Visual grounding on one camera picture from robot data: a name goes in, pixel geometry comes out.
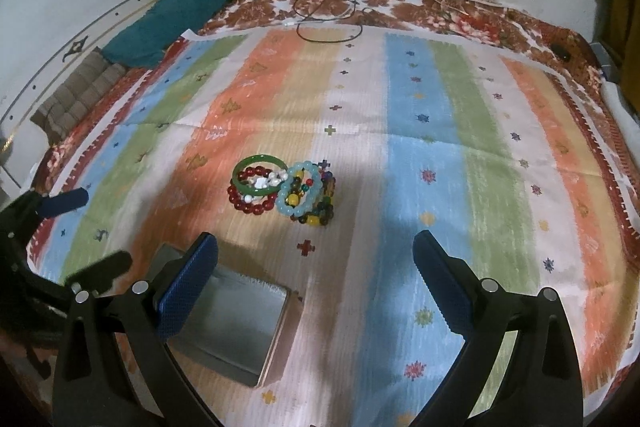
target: white bead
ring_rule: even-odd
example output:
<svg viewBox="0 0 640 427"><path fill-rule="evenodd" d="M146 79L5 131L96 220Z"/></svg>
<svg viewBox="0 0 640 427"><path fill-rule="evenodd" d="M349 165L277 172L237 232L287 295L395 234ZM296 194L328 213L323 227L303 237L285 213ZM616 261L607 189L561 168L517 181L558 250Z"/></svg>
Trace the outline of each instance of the white bead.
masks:
<svg viewBox="0 0 640 427"><path fill-rule="evenodd" d="M255 181L255 188L267 188L268 181L267 178L260 177Z"/></svg>

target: blue stripe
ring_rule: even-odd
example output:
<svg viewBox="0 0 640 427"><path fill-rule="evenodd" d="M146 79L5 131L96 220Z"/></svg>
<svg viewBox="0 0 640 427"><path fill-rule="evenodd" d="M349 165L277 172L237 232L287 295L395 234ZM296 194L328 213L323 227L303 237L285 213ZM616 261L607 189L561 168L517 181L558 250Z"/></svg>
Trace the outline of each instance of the blue stripe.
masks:
<svg viewBox="0 0 640 427"><path fill-rule="evenodd" d="M423 39L395 34L386 36L385 48L388 165L354 427L396 427L399 415L418 413L463 344L450 333L412 259L414 236L425 228L420 214L435 215L430 230L447 252L466 261L472 256L463 152L431 50ZM423 181L423 170L435 172L436 181ZM424 327L415 322L423 308L433 311L433 322ZM425 367L412 381L404 372L414 362Z"/></svg>
<svg viewBox="0 0 640 427"><path fill-rule="evenodd" d="M180 53L174 63L161 75L158 80L134 102L129 115L122 124L116 126L113 134L106 140L100 151L95 155L87 170L78 180L79 187L87 188L89 203L68 214L63 214L56 219L49 236L49 246L43 252L43 261L40 274L46 279L58 281L62 273L62 267L71 248L74 236L81 219L89 209L92 197L102 179L108 174L116 163L121 151L126 148L129 139L136 131L137 124L142 123L148 111L153 109L164 97L166 90L180 80L184 72L200 58L215 41L198 41L188 44Z"/></svg>

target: metal screw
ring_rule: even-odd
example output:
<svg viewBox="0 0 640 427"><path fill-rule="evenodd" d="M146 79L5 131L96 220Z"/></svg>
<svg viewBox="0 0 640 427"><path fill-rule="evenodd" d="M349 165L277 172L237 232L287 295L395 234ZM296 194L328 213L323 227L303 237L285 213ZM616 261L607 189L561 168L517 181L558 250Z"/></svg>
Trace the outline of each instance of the metal screw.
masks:
<svg viewBox="0 0 640 427"><path fill-rule="evenodd" d="M542 290L542 295L544 295L548 301L555 301L558 298L558 293L556 293L556 290L553 288L545 288Z"/></svg>
<svg viewBox="0 0 640 427"><path fill-rule="evenodd" d="M500 287L497 282L493 279L482 279L482 288L484 288L488 292L497 292Z"/></svg>
<svg viewBox="0 0 640 427"><path fill-rule="evenodd" d="M136 295L146 292L149 289L149 283L147 281L137 281L133 283L131 291Z"/></svg>
<svg viewBox="0 0 640 427"><path fill-rule="evenodd" d="M78 295L76 295L76 302L78 304L82 304L88 298L89 298L89 292L87 290L82 290L81 292L78 292Z"/></svg>

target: black wire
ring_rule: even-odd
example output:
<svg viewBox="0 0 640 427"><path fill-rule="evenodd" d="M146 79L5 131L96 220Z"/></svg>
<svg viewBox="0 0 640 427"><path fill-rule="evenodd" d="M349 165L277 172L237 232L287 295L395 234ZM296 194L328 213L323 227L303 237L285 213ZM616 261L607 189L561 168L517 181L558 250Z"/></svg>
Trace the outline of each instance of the black wire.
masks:
<svg viewBox="0 0 640 427"><path fill-rule="evenodd" d="M301 0L295 0L294 3L293 3L292 8L293 8L293 11L296 13L296 15L298 15L300 17L303 17L303 19L296 25L296 33L301 39L303 39L303 41L314 42L316 44L339 44L341 42L353 41L354 39L357 39L360 35L362 35L364 27L363 27L362 23L358 23L357 26L359 26L360 29L359 29L357 34L349 36L348 38L345 38L345 39L338 40L338 41L315 40L315 39L309 39L307 37L304 37L303 35L300 34L300 26L303 23L309 23L309 22L323 23L323 22L330 22L330 21L335 21L335 20L348 19L349 17L353 16L354 13L356 13L357 1L356 0L352 1L353 9L351 9L351 13L349 13L347 16L344 16L344 14L342 14L340 16L337 16L337 17L334 17L334 18L329 18L329 19L326 19L326 18L325 19L320 19L320 18L313 17L314 13L316 13L319 9L321 9L321 7L324 6L324 3L327 0L322 0L322 2L314 10L309 12L307 15L304 15L304 14L300 13L296 9L296 6L298 5L298 3L300 1Z"/></svg>

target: teal pillow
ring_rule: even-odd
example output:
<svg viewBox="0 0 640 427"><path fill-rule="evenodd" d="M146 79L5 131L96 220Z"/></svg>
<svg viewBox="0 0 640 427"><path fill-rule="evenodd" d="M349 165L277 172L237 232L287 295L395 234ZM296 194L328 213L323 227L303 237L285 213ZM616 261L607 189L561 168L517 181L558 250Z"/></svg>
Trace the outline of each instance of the teal pillow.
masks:
<svg viewBox="0 0 640 427"><path fill-rule="evenodd" d="M158 0L145 15L102 49L102 56L129 68L155 68L164 50L188 29L202 28L227 0Z"/></svg>

